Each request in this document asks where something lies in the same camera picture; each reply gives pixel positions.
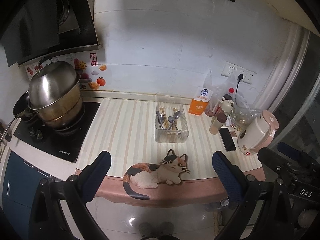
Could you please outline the white wall socket strip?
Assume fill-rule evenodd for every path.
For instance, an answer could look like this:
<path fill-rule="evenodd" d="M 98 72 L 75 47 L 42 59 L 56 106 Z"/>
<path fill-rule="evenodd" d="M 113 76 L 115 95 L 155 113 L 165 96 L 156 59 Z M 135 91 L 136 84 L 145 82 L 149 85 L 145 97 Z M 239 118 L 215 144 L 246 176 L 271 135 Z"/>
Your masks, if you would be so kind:
<path fill-rule="evenodd" d="M 239 76 L 240 74 L 242 74 L 244 76 L 242 81 L 249 85 L 253 83 L 253 80 L 256 75 L 256 73 L 251 70 L 247 70 L 246 68 L 243 68 L 241 66 L 238 66 L 230 62 L 226 62 L 221 72 L 221 75 L 225 77 L 230 77 L 231 74 L 235 74 L 236 76 Z"/>

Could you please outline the steel spoon on cat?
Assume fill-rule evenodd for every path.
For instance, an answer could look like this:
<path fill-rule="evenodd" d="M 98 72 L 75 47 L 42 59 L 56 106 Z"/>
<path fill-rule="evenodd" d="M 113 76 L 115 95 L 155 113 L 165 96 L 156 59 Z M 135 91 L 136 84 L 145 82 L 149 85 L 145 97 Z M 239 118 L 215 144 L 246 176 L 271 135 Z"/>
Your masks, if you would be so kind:
<path fill-rule="evenodd" d="M 158 110 L 156 111 L 156 115 L 157 115 L 157 118 L 158 118 L 158 123 L 160 125 L 160 129 L 163 129 L 164 116 Z"/>

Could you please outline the small black saucepan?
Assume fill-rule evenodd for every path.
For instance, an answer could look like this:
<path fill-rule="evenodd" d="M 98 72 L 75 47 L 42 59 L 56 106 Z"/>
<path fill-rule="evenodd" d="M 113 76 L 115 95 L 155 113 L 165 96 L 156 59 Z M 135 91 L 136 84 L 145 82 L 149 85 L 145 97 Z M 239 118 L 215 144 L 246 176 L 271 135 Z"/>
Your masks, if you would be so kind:
<path fill-rule="evenodd" d="M 12 123 L 16 119 L 29 120 L 36 115 L 36 112 L 29 107 L 29 92 L 26 91 L 15 103 L 12 114 L 14 118 L 9 122 L 8 126 L 5 128 L 1 136 L 1 144 L 4 143 L 4 138 L 8 133 L 8 130 Z"/>

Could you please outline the beige drink bottle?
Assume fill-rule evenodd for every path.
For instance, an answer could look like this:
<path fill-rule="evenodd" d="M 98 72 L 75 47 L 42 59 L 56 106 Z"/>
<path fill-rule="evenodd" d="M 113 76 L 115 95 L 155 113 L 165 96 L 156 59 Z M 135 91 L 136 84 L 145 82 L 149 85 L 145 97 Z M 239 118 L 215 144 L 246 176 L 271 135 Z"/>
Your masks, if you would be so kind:
<path fill-rule="evenodd" d="M 226 120 L 227 116 L 225 115 L 225 113 L 221 112 L 217 114 L 209 128 L 210 133 L 212 133 L 213 135 L 217 134 Z"/>

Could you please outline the clear plastic bag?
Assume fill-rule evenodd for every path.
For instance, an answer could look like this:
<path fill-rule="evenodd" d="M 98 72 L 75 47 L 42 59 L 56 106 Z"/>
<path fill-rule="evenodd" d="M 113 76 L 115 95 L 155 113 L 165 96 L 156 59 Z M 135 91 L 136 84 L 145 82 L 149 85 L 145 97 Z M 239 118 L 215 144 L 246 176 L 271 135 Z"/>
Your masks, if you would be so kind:
<path fill-rule="evenodd" d="M 221 84 L 214 83 L 213 72 L 207 75 L 203 87 L 212 91 L 212 96 L 204 113 L 207 116 L 214 116 L 218 104 L 223 102 L 224 96 L 228 94 L 233 101 L 233 108 L 228 114 L 229 124 L 235 129 L 242 131 L 256 118 L 263 110 L 250 105 L 244 95 L 240 92 L 242 79 L 240 74 L 236 75 L 233 70 L 231 75 Z"/>

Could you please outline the stacked steel pots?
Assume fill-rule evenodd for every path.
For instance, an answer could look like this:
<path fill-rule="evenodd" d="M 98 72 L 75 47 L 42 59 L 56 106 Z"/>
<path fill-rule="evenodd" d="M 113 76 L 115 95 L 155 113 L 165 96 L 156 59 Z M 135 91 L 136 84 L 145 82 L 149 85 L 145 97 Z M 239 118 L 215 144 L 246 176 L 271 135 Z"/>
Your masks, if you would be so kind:
<path fill-rule="evenodd" d="M 79 81 L 80 74 L 70 63 L 51 62 L 31 78 L 29 108 L 52 129 L 68 125 L 82 109 Z"/>

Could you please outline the black smartphone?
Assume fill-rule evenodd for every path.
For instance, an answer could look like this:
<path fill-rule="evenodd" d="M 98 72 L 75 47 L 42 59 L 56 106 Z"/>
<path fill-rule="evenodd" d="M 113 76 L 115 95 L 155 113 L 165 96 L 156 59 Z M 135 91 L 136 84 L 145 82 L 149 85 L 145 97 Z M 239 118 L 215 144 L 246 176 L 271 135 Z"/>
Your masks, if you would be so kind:
<path fill-rule="evenodd" d="M 228 128 L 221 128 L 219 130 L 219 133 L 221 135 L 221 139 L 223 141 L 223 144 L 225 146 L 225 149 L 227 152 L 235 151 L 236 146 L 234 144 L 233 138 L 231 136 L 231 133 Z"/>

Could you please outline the yellow banded wooden chopstick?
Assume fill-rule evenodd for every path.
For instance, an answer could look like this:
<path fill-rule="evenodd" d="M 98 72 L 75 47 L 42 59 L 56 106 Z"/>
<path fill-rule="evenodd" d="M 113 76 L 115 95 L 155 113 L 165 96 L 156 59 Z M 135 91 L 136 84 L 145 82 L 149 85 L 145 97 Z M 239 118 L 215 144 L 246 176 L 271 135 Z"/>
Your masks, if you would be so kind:
<path fill-rule="evenodd" d="M 167 120 L 167 117 L 166 117 L 166 114 L 165 114 L 165 110 L 163 107 L 160 108 L 160 113 L 161 113 L 161 123 L 162 123 L 162 127 L 164 129 L 167 129 L 168 128 L 168 120 Z"/>

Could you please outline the clear plastic utensil bin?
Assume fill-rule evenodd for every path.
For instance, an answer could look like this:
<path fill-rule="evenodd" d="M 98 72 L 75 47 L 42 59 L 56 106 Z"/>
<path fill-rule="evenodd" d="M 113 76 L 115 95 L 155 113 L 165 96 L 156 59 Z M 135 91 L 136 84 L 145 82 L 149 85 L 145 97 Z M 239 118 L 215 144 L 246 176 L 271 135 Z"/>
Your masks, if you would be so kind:
<path fill-rule="evenodd" d="M 182 98 L 177 94 L 155 96 L 155 141 L 182 144 L 189 137 Z"/>

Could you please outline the small steel spoon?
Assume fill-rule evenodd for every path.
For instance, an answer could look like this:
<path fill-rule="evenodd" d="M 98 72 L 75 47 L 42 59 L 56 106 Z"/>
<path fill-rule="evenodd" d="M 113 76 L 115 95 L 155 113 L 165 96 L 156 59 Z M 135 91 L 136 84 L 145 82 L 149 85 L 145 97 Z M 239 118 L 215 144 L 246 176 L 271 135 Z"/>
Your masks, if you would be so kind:
<path fill-rule="evenodd" d="M 171 130 L 175 125 L 175 118 L 173 116 L 168 116 L 168 122 L 170 123 L 167 130 Z"/>

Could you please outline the orange white carton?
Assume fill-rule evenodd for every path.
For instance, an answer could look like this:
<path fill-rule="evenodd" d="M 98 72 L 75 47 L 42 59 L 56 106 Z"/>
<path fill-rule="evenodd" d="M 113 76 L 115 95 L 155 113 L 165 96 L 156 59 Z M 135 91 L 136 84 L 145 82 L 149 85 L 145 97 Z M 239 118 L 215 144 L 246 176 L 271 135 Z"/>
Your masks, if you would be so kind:
<path fill-rule="evenodd" d="M 193 115 L 201 115 L 206 109 L 211 97 L 212 91 L 204 87 L 198 87 L 192 98 L 188 113 Z"/>

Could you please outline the large steel spoon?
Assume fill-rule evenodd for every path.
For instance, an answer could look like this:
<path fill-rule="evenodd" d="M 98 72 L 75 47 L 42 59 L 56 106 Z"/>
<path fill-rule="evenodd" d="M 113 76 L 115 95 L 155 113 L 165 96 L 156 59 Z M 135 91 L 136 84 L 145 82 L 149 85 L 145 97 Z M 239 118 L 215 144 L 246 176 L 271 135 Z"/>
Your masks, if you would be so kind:
<path fill-rule="evenodd" d="M 176 125 L 176 121 L 177 121 L 177 119 L 180 118 L 180 116 L 181 116 L 181 111 L 180 111 L 180 110 L 176 111 L 176 112 L 173 114 L 173 117 L 175 118 L 175 125 L 172 127 L 172 129 L 175 130 L 175 131 L 178 131 L 178 127 L 177 127 L 177 125 Z"/>

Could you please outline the black range hood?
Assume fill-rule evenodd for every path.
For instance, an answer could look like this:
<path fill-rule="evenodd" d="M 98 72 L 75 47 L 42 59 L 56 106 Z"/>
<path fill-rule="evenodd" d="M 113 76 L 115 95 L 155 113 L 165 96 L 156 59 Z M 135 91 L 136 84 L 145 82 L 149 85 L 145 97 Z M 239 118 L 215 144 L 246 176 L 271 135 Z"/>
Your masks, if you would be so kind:
<path fill-rule="evenodd" d="M 1 27 L 8 66 L 100 47 L 94 0 L 26 0 Z"/>

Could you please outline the red cap soda bottle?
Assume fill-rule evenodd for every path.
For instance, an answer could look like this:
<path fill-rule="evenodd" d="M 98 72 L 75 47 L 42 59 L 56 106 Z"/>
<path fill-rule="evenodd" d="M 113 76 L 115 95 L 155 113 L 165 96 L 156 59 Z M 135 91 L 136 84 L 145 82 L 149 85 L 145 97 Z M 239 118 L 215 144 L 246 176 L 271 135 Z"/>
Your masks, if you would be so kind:
<path fill-rule="evenodd" d="M 234 99 L 233 99 L 234 92 L 235 92 L 235 89 L 230 87 L 228 89 L 228 92 L 222 97 L 221 105 L 227 105 L 228 108 L 232 109 L 234 106 Z"/>

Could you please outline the striped cat table mat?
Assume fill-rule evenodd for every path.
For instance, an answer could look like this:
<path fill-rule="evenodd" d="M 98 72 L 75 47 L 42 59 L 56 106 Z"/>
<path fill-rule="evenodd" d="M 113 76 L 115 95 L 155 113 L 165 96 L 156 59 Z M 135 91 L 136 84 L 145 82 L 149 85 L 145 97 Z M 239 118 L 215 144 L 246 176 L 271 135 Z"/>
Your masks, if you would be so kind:
<path fill-rule="evenodd" d="M 155 106 L 152 101 L 101 99 L 76 162 L 77 170 L 91 164 L 102 151 L 111 154 L 112 165 L 97 196 L 134 206 L 176 207 L 218 202 L 227 193 L 212 167 L 212 156 L 224 151 L 219 134 L 209 132 L 210 117 L 187 114 L 189 135 L 183 143 L 155 141 Z M 187 155 L 188 172 L 178 185 L 160 184 L 140 190 L 148 200 L 130 197 L 123 189 L 123 175 L 136 163 L 159 163 L 168 150 Z"/>

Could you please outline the black induction cooktop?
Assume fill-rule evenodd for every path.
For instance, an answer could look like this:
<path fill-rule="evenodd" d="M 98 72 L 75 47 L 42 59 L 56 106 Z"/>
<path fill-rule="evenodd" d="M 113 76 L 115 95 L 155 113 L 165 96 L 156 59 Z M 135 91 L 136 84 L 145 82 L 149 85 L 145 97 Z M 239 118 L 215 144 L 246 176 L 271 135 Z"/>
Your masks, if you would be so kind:
<path fill-rule="evenodd" d="M 45 153 L 76 163 L 86 134 L 100 107 L 99 102 L 84 102 L 76 118 L 66 126 L 53 129 L 43 121 L 21 122 L 14 136 Z"/>

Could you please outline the pink white electric kettle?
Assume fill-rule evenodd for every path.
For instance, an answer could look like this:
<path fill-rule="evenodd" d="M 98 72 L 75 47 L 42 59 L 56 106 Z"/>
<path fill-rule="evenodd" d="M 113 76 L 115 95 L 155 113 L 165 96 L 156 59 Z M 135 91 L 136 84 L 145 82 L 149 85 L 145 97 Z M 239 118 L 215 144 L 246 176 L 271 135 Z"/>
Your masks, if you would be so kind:
<path fill-rule="evenodd" d="M 276 117 L 271 112 L 263 110 L 238 136 L 239 150 L 246 156 L 258 153 L 272 142 L 278 128 Z"/>

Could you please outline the blue cabinet door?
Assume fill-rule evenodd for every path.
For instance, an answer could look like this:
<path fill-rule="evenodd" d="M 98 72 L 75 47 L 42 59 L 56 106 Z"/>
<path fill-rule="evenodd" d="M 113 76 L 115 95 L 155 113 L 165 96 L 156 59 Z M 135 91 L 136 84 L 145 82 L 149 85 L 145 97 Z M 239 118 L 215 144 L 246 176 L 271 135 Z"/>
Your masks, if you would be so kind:
<path fill-rule="evenodd" d="M 3 211 L 21 239 L 29 238 L 31 207 L 41 179 L 55 179 L 11 151 L 3 181 Z"/>

